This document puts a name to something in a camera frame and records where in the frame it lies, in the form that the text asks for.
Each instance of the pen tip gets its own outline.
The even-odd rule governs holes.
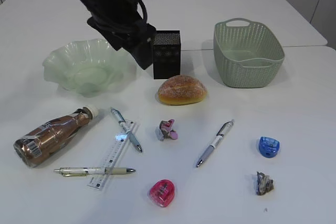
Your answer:
[[[127,172],[127,173],[135,173],[136,170],[135,170],[135,169],[132,169],[132,168],[127,168],[127,169],[126,169],[126,172]]]
[[[203,160],[200,160],[200,161],[197,163],[196,167],[199,167],[202,163],[203,163]]]

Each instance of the pen clip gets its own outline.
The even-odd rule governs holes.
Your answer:
[[[63,177],[85,177],[86,174],[82,173],[82,174],[62,174]]]

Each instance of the black gift box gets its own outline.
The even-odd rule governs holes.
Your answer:
[[[153,42],[154,79],[169,79],[181,71],[180,31],[157,31]]]

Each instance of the transparent ruler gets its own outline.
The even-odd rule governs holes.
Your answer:
[[[135,133],[135,131],[137,130],[136,122],[126,120],[126,124],[130,128],[130,130]],[[103,156],[99,167],[113,168],[127,143],[128,138],[126,133],[121,132],[115,135],[112,144]],[[109,174],[96,174],[90,179],[88,186],[96,188],[98,190],[102,190],[109,176]]]

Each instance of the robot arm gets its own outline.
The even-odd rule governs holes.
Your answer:
[[[91,13],[87,23],[115,49],[127,50],[142,69],[152,64],[156,29],[147,23],[142,0],[80,0]],[[138,4],[142,17],[138,13]]]

